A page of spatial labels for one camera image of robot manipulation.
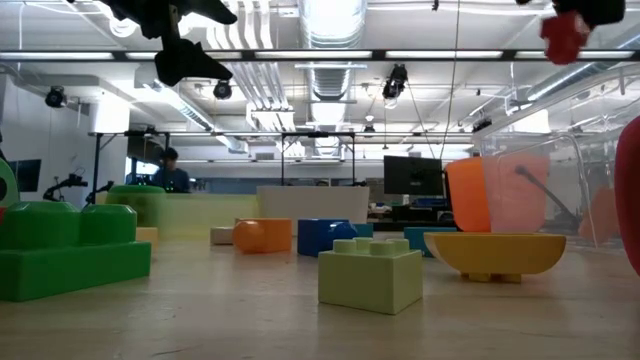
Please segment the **clear plastic bin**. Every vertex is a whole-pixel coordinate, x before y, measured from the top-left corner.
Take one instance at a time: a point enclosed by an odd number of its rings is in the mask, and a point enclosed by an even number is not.
[[[474,135],[492,231],[622,250],[613,169],[617,139],[640,115],[639,79],[638,65],[609,70]]]

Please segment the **computer monitor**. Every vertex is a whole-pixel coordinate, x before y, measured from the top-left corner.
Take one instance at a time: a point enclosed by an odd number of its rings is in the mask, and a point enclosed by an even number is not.
[[[37,192],[40,181],[40,167],[42,160],[10,161],[9,166],[16,176],[18,191]]]
[[[414,157],[384,157],[385,194],[444,196],[442,161]]]

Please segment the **red object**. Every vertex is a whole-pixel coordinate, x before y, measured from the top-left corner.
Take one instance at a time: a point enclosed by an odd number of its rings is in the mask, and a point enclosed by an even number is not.
[[[625,127],[616,150],[615,193],[618,225],[629,261],[640,275],[640,117]]]
[[[577,11],[568,11],[542,21],[540,37],[547,42],[545,54],[556,65],[568,65],[578,59],[587,45],[591,29]]]

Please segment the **green toy block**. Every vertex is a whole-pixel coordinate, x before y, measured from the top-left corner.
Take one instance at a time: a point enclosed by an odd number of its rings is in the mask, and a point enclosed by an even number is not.
[[[127,205],[92,205],[80,216],[80,244],[126,244],[136,241],[136,212]]]
[[[25,301],[148,276],[151,243],[136,243],[136,213],[67,203],[10,206],[0,226],[0,300]]]
[[[422,298],[422,254],[408,240],[335,240],[318,258],[321,303],[395,315]]]
[[[76,246],[80,212],[64,202],[20,202],[4,213],[0,250]]]
[[[165,197],[164,189],[157,186],[121,185],[109,190],[106,203],[131,206],[140,227],[159,227]]]
[[[0,251],[0,300],[26,301],[148,276],[151,243]]]

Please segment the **fluorescent light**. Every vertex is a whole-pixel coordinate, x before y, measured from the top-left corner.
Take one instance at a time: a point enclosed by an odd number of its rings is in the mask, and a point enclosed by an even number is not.
[[[172,132],[171,136],[185,136],[185,137],[206,137],[211,136],[208,132]]]
[[[251,159],[237,159],[237,160],[212,160],[214,163],[247,163],[252,162]]]
[[[599,51],[582,50],[578,55],[580,59],[628,59],[633,56],[633,51]]]
[[[410,132],[394,132],[394,133],[379,133],[379,132],[357,132],[356,136],[367,136],[367,137],[403,137],[403,136],[413,136],[414,133]]]
[[[308,51],[256,51],[258,59],[368,59],[371,51],[360,50],[308,50]]]
[[[516,59],[546,59],[544,51],[518,51]]]
[[[387,59],[416,59],[416,58],[436,58],[436,59],[469,59],[486,58],[496,59],[502,56],[502,51],[486,50],[432,50],[432,51],[387,51]]]
[[[125,53],[127,58],[131,60],[153,60],[156,56],[156,52],[128,52]]]
[[[633,51],[601,51],[582,50],[578,54],[579,59],[628,59],[633,56]],[[544,51],[518,51],[516,59],[546,59]]]
[[[0,60],[113,60],[110,52],[0,52]]]
[[[295,64],[296,69],[366,69],[367,64]]]
[[[216,60],[242,59],[242,53],[238,51],[206,51],[205,53]]]
[[[277,133],[277,132],[225,132],[224,133],[226,136],[247,136],[247,137],[261,137],[261,136],[280,136],[282,135],[281,133]]]

